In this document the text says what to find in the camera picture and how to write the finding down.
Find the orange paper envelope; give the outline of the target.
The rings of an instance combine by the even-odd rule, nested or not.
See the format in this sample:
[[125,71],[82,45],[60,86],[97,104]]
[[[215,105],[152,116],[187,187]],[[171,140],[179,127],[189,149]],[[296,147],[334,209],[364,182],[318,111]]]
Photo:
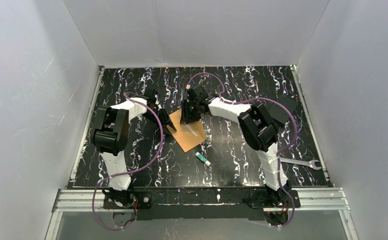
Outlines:
[[172,112],[169,117],[173,122],[176,132],[171,132],[172,136],[179,144],[181,149],[187,153],[188,151],[194,149],[196,146],[200,145],[206,140],[206,133],[204,130],[202,120],[197,122],[189,123],[194,125],[193,128],[197,131],[198,137],[195,137],[186,127],[186,124],[180,124],[182,111],[178,109],[177,111]]

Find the green white glue stick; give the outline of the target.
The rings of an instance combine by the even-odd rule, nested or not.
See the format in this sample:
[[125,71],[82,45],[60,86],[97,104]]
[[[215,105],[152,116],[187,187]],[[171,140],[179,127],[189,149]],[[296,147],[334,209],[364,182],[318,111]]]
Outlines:
[[206,167],[210,167],[211,165],[211,162],[208,161],[208,159],[206,157],[204,157],[201,153],[199,152],[196,152],[195,153],[195,156],[206,166]]

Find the beige ornate letter sheet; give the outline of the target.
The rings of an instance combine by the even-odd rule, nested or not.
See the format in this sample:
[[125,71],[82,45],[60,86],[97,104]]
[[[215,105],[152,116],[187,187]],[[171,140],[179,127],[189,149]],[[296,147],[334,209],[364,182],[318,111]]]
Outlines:
[[186,124],[185,127],[195,136],[198,137],[198,133],[193,124]]

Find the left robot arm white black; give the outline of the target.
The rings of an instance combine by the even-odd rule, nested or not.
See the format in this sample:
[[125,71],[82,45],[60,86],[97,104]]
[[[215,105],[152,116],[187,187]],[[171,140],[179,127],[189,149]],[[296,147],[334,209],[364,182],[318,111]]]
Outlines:
[[[159,97],[158,91],[150,88],[146,89],[144,94],[128,98],[120,104],[100,106],[97,109],[91,142],[105,162],[109,187],[113,190],[128,190],[131,184],[130,175],[149,167],[161,154],[166,127],[176,130]],[[160,131],[160,142],[152,160],[137,170],[127,171],[124,150],[129,139],[130,122],[139,116],[156,121]]]

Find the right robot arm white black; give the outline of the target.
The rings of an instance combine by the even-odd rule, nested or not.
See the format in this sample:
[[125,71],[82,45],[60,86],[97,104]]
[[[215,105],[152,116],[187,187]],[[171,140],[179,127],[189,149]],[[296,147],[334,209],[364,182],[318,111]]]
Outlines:
[[185,91],[187,98],[181,103],[181,124],[197,122],[202,114],[238,123],[246,143],[258,155],[265,175],[265,185],[275,192],[291,190],[281,162],[277,159],[280,127],[264,104],[236,103],[212,96],[200,85],[187,85]]

